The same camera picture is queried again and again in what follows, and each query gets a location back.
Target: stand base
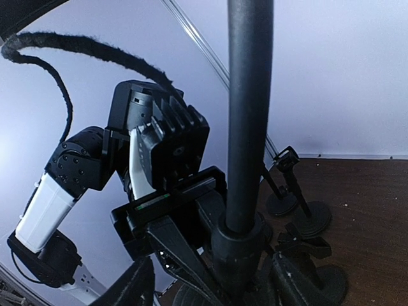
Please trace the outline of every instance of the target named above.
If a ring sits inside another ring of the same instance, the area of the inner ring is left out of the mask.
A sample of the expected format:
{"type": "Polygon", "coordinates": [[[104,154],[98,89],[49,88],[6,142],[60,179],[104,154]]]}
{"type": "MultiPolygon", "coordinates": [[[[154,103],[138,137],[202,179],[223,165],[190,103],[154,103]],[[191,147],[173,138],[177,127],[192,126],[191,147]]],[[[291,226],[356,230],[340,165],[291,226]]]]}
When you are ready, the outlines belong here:
{"type": "Polygon", "coordinates": [[[322,294],[340,305],[346,297],[349,287],[343,269],[338,266],[327,265],[317,268],[316,271],[324,284],[324,288],[321,290],[322,294]]]}
{"type": "MultiPolygon", "coordinates": [[[[173,306],[192,305],[213,306],[197,291],[182,285],[174,298],[173,306]]],[[[264,277],[257,277],[255,286],[251,292],[245,292],[244,302],[240,306],[279,306],[279,299],[272,282],[264,277]]]]}
{"type": "Polygon", "coordinates": [[[330,224],[332,213],[328,205],[323,202],[313,201],[307,205],[312,212],[312,217],[306,217],[303,210],[299,207],[296,209],[292,223],[296,226],[303,238],[316,238],[330,224]]]}
{"type": "Polygon", "coordinates": [[[269,214],[280,217],[294,210],[297,204],[298,201],[292,193],[287,194],[282,200],[271,194],[266,200],[266,209],[269,214]]]}

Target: wooden floor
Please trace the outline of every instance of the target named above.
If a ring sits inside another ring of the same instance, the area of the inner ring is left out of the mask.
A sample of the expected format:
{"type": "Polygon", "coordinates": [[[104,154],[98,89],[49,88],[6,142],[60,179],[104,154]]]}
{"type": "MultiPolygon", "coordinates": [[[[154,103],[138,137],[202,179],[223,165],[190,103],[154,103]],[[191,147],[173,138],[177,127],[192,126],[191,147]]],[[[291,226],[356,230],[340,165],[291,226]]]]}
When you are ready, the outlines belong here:
{"type": "MultiPolygon", "coordinates": [[[[344,306],[408,306],[408,161],[304,159],[295,174],[307,201],[329,204],[330,227],[322,235],[333,255],[316,265],[336,264],[349,278],[344,306]]],[[[281,175],[273,178],[283,183],[281,175]]],[[[259,210],[275,238],[291,216],[270,217],[266,182],[259,190],[259,210]]],[[[171,305],[174,290],[161,299],[171,305]]]]}

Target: black cable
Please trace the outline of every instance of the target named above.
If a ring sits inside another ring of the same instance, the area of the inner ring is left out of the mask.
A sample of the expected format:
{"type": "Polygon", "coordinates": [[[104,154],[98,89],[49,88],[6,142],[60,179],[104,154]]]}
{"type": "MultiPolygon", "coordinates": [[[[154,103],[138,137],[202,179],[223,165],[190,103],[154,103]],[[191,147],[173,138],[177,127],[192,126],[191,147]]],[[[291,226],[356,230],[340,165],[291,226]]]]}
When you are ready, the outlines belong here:
{"type": "Polygon", "coordinates": [[[72,118],[73,118],[73,105],[69,97],[68,91],[65,87],[65,84],[61,79],[61,76],[59,75],[58,71],[55,70],[54,67],[52,67],[49,63],[43,61],[39,57],[21,55],[18,52],[13,52],[13,54],[11,55],[12,59],[11,57],[7,58],[6,55],[3,53],[3,50],[8,50],[7,47],[6,48],[4,47],[6,46],[6,44],[7,42],[3,45],[3,48],[2,48],[2,54],[5,59],[9,59],[19,64],[35,64],[35,65],[42,67],[44,70],[46,70],[48,73],[51,74],[51,76],[54,78],[55,82],[57,83],[58,87],[60,88],[62,92],[62,96],[64,97],[64,100],[65,100],[67,113],[68,113],[64,132],[62,133],[61,139],[59,140],[60,143],[64,142],[66,137],[68,136],[69,130],[71,129],[72,118]]]}
{"type": "Polygon", "coordinates": [[[126,69],[133,70],[159,84],[168,91],[176,100],[186,107],[181,95],[172,86],[172,81],[166,73],[148,64],[144,59],[126,53],[125,51],[100,43],[86,36],[60,35],[56,33],[22,33],[11,36],[3,45],[1,53],[5,59],[19,63],[26,61],[26,55],[18,51],[27,47],[56,48],[68,52],[86,54],[105,62],[114,62],[126,69]]]}
{"type": "Polygon", "coordinates": [[[20,274],[21,274],[25,279],[27,279],[28,281],[33,282],[33,283],[35,283],[35,284],[41,284],[41,285],[44,284],[43,282],[41,282],[41,281],[39,281],[39,280],[30,279],[26,274],[24,274],[24,272],[23,272],[23,271],[20,269],[20,267],[17,265],[17,262],[16,262],[16,260],[15,260],[15,255],[14,255],[13,250],[10,250],[10,251],[11,251],[11,259],[13,260],[13,263],[14,263],[14,265],[15,265],[17,271],[20,272],[20,274]]]}

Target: white wall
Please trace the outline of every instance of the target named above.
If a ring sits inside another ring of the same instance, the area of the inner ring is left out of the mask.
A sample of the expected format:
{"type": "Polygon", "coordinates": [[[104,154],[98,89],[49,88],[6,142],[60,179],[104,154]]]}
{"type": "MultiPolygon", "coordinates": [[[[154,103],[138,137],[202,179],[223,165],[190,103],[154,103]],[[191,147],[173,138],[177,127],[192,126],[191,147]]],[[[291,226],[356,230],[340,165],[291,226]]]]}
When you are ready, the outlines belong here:
{"type": "MultiPolygon", "coordinates": [[[[208,120],[211,133],[203,167],[226,170],[227,92],[167,9],[155,1],[71,0],[30,25],[30,31],[85,34],[146,58],[165,70],[208,120]]],[[[58,50],[25,50],[61,74],[74,104],[72,133],[105,127],[115,86],[140,75],[85,55],[58,50]]],[[[61,93],[41,68],[0,59],[0,261],[18,274],[6,238],[15,228],[66,120],[61,93]]],[[[119,180],[101,193],[88,191],[61,224],[84,263],[109,286],[131,264],[110,221],[112,209],[126,203],[119,180]]],[[[157,288],[169,280],[158,272],[157,288]]],[[[78,305],[58,290],[32,285],[56,305],[78,305]]]]}
{"type": "MultiPolygon", "coordinates": [[[[227,1],[178,0],[228,66],[227,1]]],[[[306,156],[408,156],[408,2],[275,0],[269,135],[306,156]]]]}

